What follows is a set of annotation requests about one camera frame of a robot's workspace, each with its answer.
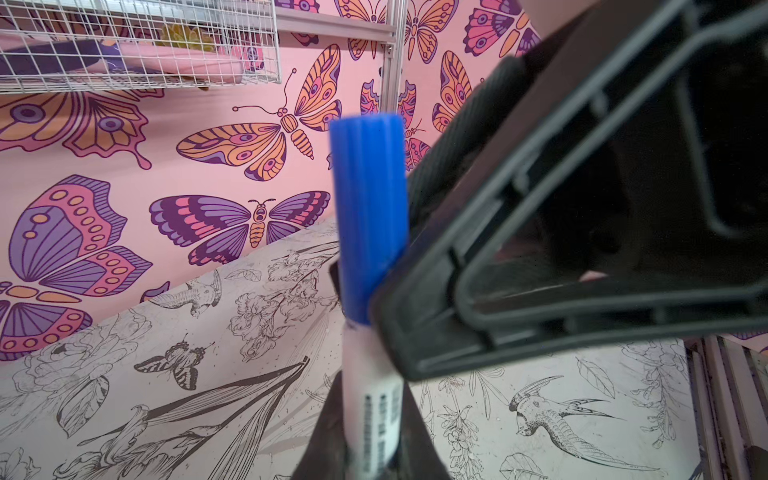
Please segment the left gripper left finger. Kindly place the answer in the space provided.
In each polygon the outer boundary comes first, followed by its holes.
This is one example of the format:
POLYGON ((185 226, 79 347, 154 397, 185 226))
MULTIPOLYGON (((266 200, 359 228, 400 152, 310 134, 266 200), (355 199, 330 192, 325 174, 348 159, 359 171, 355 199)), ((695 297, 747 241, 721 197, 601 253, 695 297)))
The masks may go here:
POLYGON ((343 428, 343 374, 334 378, 292 480, 343 480, 347 444, 343 428))

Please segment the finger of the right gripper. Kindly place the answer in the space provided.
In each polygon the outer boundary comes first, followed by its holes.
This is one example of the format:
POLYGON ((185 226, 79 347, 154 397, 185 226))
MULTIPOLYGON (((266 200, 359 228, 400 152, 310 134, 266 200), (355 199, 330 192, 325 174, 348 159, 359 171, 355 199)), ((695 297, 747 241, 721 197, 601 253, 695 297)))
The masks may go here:
POLYGON ((412 381, 767 326, 767 5, 599 1, 502 61, 408 180, 371 302, 412 381))

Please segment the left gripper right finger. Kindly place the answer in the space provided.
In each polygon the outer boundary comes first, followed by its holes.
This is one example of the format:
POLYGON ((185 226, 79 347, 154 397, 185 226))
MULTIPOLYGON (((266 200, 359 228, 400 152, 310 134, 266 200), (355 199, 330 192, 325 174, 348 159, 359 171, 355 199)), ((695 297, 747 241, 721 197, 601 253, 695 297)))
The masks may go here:
POLYGON ((402 399, 401 431, 398 449, 392 463, 393 479, 449 480, 418 405, 408 385, 402 399))

